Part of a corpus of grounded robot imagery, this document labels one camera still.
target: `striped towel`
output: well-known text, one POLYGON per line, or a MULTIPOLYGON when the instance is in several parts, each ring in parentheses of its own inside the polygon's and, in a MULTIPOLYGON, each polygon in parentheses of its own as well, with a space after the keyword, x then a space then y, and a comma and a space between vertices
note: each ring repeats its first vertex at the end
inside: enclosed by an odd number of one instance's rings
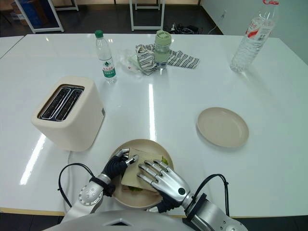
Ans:
MULTIPOLYGON (((154 60, 154 51, 155 45, 137 45, 136 52, 139 64, 142 70, 146 73, 152 73, 157 69, 157 65, 154 60)), ((179 67, 186 67, 190 69, 195 69, 196 66, 199 64, 200 60, 184 54, 181 51, 173 51, 171 50, 170 56, 168 58, 168 65, 171 66, 179 66, 179 67)))

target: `empty plate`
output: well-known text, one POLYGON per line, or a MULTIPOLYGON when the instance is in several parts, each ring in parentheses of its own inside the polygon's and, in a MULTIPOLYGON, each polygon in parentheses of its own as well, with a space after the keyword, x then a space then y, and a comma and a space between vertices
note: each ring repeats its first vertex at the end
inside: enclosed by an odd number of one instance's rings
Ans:
POLYGON ((208 141, 222 147, 239 147, 249 136, 245 121, 235 112, 221 107, 205 109, 198 117, 197 127, 208 141))

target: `cream toaster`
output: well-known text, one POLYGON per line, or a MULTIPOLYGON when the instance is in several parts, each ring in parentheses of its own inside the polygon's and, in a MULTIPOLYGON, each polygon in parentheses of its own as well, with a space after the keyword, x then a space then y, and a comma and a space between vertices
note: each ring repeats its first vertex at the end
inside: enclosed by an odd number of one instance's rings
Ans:
POLYGON ((57 146, 81 152, 91 147, 105 116, 93 80, 66 76, 32 115, 32 124, 57 146))

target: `glossy table surface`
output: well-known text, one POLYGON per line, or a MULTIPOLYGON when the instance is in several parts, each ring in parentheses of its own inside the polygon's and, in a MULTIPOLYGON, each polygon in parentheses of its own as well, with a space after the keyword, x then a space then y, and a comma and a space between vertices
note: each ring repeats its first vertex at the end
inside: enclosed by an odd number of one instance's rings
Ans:
MULTIPOLYGON (((201 59, 196 69, 168 66, 144 76, 126 57, 154 35, 106 34, 118 81, 104 82, 93 34, 27 35, 0 60, 0 207, 64 212, 57 191, 60 170, 80 162, 94 174, 133 139, 151 139, 170 154, 175 170, 194 192, 221 173, 229 184, 231 216, 308 214, 308 66, 281 40, 270 38, 248 71, 234 73, 231 58, 242 37, 173 35, 172 49, 201 59), (93 79, 106 117, 93 146, 81 153, 55 146, 30 122, 51 87, 66 75, 93 79), (224 107, 249 127, 247 143, 222 148, 206 141, 196 122, 201 111, 224 107)), ((71 203, 90 176, 80 167, 63 174, 71 203)), ((224 210, 220 179, 204 189, 224 210)), ((124 209, 104 198, 98 211, 124 209)), ((183 215, 181 208, 169 214, 183 215)))
POLYGON ((8 52, 24 36, 0 37, 0 58, 8 52))

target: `green lid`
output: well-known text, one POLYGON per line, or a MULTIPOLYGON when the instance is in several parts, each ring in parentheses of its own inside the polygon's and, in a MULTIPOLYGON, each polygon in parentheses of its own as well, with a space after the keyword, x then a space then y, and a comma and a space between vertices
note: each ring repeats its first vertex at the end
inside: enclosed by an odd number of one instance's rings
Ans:
POLYGON ((156 32, 155 43, 161 46, 171 44, 171 34, 166 31, 158 30, 156 32))
POLYGON ((101 30, 96 30, 95 31, 95 37, 96 38, 102 38, 104 37, 103 32, 101 30))

